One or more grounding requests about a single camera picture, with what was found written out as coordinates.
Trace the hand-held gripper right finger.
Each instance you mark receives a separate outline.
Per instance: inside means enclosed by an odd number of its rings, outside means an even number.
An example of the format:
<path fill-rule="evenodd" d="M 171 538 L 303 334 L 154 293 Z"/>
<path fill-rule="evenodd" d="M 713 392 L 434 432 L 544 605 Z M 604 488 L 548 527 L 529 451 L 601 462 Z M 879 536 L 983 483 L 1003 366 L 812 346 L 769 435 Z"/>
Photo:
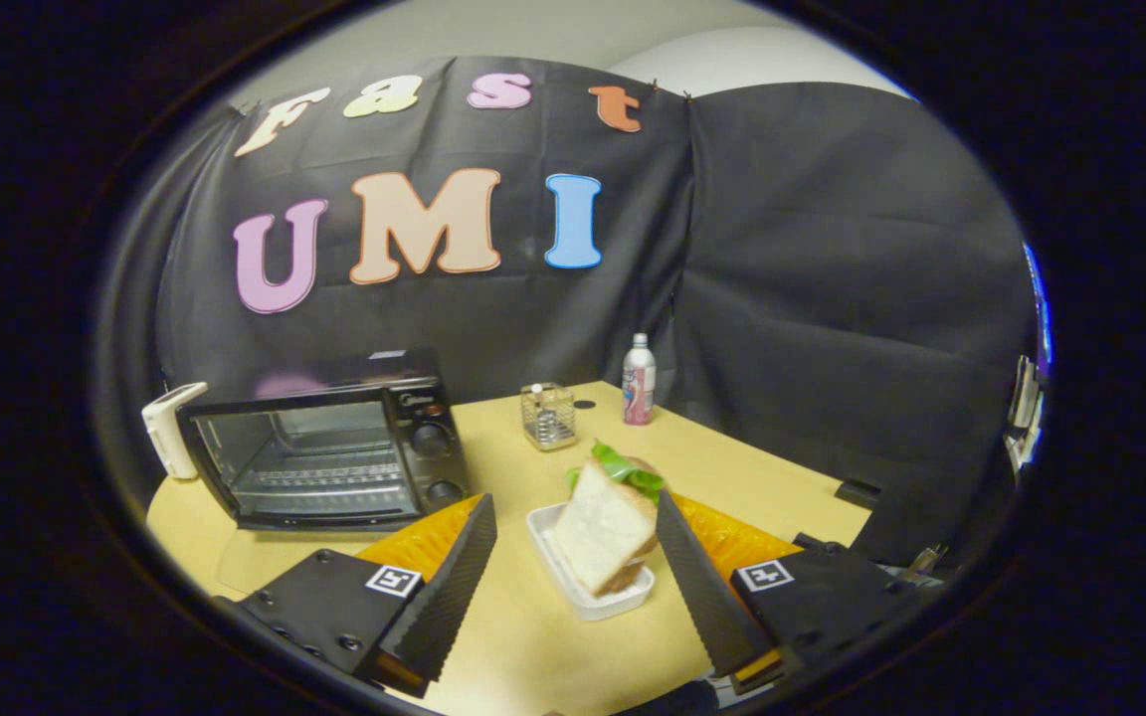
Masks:
<path fill-rule="evenodd" d="M 738 693 L 827 669 L 937 597 L 834 541 L 799 546 L 661 491 L 657 538 L 713 672 Z"/>

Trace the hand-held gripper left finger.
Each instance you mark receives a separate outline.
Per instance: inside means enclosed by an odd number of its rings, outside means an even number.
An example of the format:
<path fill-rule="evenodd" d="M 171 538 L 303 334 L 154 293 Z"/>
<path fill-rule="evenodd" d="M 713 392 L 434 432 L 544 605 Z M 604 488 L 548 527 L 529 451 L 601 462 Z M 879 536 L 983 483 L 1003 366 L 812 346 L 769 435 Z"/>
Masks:
<path fill-rule="evenodd" d="M 317 549 L 217 608 L 327 672 L 422 698 L 440 679 L 497 535 L 490 494 L 460 499 L 364 548 Z"/>

